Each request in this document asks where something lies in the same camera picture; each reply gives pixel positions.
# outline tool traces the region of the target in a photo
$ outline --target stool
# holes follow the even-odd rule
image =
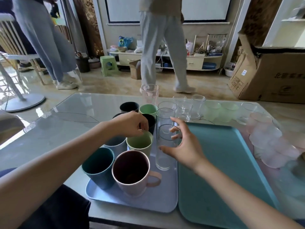
[[[101,66],[103,76],[111,76],[119,71],[116,65],[115,57],[113,56],[101,56]]]

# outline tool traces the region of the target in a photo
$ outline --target light green cup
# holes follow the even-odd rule
[[[142,114],[149,114],[154,116],[154,118],[156,118],[158,107],[153,104],[144,104],[140,107],[139,111]]]
[[[149,157],[153,144],[153,135],[149,131],[144,131],[141,136],[128,137],[126,142],[129,150],[141,151]]]

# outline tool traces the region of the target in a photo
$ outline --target blue-gray pants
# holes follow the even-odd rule
[[[35,0],[13,0],[13,12],[53,80],[76,68],[73,46],[55,29],[47,9]]]

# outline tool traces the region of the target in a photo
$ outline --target light gray trousers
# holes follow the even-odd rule
[[[176,75],[176,88],[188,87],[186,79],[185,38],[180,18],[141,12],[143,53],[141,58],[141,77],[143,84],[156,84],[156,53],[162,41],[170,52]]]
[[[76,68],[73,46],[51,20],[47,9],[35,0],[13,0],[13,12],[53,80]]]

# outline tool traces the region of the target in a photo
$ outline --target right hand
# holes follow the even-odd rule
[[[207,162],[208,160],[203,154],[199,141],[196,136],[191,133],[186,123],[179,118],[171,117],[171,120],[179,124],[178,127],[182,133],[182,142],[176,148],[160,146],[159,149],[192,170],[202,162]]]

